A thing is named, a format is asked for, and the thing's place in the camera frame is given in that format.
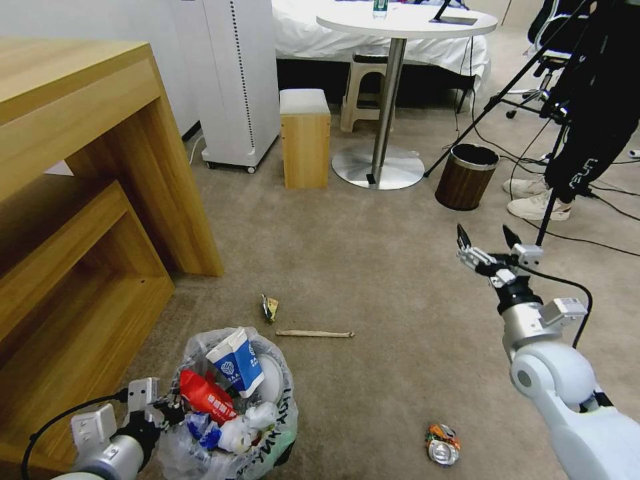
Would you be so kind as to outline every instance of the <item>bottle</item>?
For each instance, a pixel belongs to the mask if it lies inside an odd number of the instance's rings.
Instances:
[[[389,0],[373,0],[373,18],[387,18],[387,4]]]

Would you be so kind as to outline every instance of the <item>white round table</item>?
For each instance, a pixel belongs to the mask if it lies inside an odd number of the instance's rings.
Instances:
[[[330,1],[320,8],[316,20],[323,27],[391,38],[373,149],[370,145],[351,147],[336,154],[331,161],[334,172],[344,180],[368,189],[395,190],[410,187],[422,179],[425,166],[416,152],[391,147],[387,155],[391,112],[398,94],[407,39],[472,37],[493,31],[498,23],[495,17],[486,13],[454,8],[446,8],[443,16],[475,19],[474,24],[430,21],[438,9],[428,5],[390,3],[387,17],[374,19],[373,2]]]

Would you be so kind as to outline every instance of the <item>white air purifier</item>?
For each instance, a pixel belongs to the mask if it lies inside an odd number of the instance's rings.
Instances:
[[[171,0],[207,165],[250,173],[280,132],[271,0]]]

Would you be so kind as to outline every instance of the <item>round table base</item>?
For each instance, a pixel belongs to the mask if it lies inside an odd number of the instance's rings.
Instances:
[[[377,183],[370,184],[367,174],[371,173],[372,158],[373,145],[356,145],[338,152],[333,157],[331,166],[340,178],[372,190],[410,187],[422,180],[425,173],[425,166],[418,157],[418,152],[388,145],[380,178]]]

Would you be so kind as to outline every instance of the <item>table pedestal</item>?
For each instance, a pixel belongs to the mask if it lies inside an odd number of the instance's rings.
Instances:
[[[406,45],[406,39],[391,39],[378,132],[373,149],[366,146],[352,147],[339,152],[331,161],[334,172],[340,178],[359,187],[373,190],[410,187],[419,182],[425,172],[425,166],[416,152],[390,147],[390,155],[386,156],[391,114],[398,95]]]

